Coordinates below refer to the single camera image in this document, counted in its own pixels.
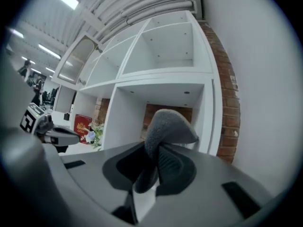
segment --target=black slot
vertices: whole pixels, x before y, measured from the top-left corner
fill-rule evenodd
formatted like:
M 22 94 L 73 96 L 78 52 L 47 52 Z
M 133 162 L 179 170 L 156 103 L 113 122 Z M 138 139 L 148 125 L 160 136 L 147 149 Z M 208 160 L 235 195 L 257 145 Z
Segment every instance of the black slot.
M 249 218 L 260 210 L 260 206 L 236 182 L 224 183 L 222 187 L 243 218 Z
M 81 165 L 84 165 L 84 164 L 85 164 L 84 161 L 79 160 L 79 161 L 72 161 L 72 162 L 69 162 L 69 163 L 64 163 L 64 166 L 65 166 L 66 169 L 71 169 L 71 168 L 81 166 Z

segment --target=gray pad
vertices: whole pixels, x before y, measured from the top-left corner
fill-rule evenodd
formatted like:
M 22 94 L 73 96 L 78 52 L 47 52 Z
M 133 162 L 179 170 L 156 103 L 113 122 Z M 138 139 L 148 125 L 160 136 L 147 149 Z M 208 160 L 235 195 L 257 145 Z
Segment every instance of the gray pad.
M 171 109 L 160 109 L 155 113 L 148 127 L 145 151 L 154 161 L 160 142 L 189 144 L 197 140 L 195 130 L 184 116 Z

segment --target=red box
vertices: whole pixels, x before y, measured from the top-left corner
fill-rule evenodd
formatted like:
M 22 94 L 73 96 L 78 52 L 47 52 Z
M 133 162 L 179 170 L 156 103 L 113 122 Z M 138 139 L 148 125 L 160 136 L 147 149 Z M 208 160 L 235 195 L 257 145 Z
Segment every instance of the red box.
M 74 131 L 80 136 L 80 139 L 82 136 L 87 135 L 88 132 L 84 129 L 89 130 L 89 124 L 91 123 L 91 118 L 76 114 L 75 116 L 75 124 L 74 124 Z M 80 140 L 81 143 L 87 144 L 87 142 L 84 140 Z

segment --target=ceiling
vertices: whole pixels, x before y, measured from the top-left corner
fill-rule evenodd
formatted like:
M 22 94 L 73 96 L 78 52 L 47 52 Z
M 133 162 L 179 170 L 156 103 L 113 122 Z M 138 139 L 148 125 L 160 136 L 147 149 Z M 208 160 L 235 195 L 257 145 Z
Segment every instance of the ceiling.
M 34 69 L 51 75 L 45 67 L 55 70 L 59 60 L 41 50 L 38 44 L 63 56 L 80 33 L 86 31 L 91 36 L 96 36 L 114 16 L 134 3 L 134 0 L 77 1 L 79 4 L 73 10 L 61 0 L 30 0 L 14 28 L 24 35 L 24 39 L 12 35 L 9 41 L 14 54 L 29 58 L 36 63 Z M 104 35 L 110 33 L 115 26 L 117 27 L 114 25 L 107 29 Z

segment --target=white wall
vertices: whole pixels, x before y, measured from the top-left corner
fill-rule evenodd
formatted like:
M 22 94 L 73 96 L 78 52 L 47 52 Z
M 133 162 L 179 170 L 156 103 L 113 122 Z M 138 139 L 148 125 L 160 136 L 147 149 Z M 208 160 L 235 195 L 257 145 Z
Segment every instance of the white wall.
M 204 0 L 204 6 L 240 91 L 233 164 L 276 195 L 289 185 L 302 156 L 301 48 L 272 0 Z
M 57 87 L 59 87 L 59 84 L 52 82 L 51 78 L 48 77 L 43 85 L 43 91 L 46 91 L 48 93 L 52 93 L 53 89 L 56 89 Z
M 75 90 L 65 86 L 60 86 L 53 105 L 54 110 L 63 113 L 69 112 L 71 110 L 71 102 L 74 97 L 74 93 Z

